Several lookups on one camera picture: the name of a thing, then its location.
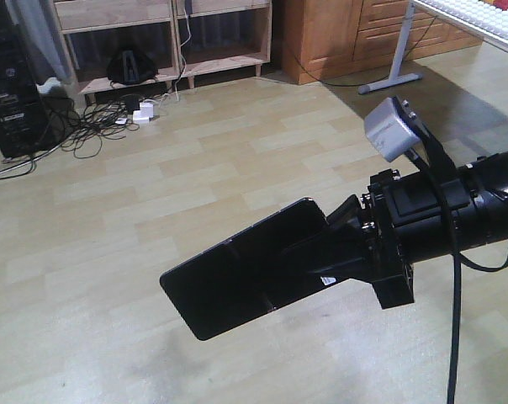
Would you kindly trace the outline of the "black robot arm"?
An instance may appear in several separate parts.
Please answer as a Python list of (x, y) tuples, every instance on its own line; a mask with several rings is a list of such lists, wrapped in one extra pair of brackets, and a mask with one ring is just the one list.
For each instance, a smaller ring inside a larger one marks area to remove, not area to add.
[[(460, 249), (508, 239), (508, 152), (457, 170), (442, 185)], [(371, 177), (365, 200), (330, 215), (302, 199), (290, 206), (291, 236), (278, 255), (285, 305), (323, 289), (323, 278), (372, 285), (382, 308), (414, 302), (414, 263), (449, 254), (448, 220), (424, 173)]]

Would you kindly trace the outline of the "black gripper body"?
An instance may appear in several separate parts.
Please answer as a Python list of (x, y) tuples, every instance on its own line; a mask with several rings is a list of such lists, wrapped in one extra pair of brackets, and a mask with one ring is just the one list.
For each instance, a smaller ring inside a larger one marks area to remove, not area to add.
[(431, 181), (422, 173), (398, 174), (384, 170), (368, 185), (368, 211), (378, 228), (372, 285), (384, 309), (415, 301), (414, 263), (452, 252)]

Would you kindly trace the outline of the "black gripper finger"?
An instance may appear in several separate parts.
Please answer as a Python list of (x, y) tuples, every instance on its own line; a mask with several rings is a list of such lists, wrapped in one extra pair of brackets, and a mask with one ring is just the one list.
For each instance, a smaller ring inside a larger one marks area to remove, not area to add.
[(361, 239), (321, 233), (286, 247), (278, 255), (282, 275), (303, 283), (325, 287), (322, 278), (337, 283), (355, 279), (368, 281), (372, 259)]
[(345, 234), (357, 233), (362, 229), (362, 206), (354, 194), (345, 199), (327, 217), (331, 231), (343, 231)]

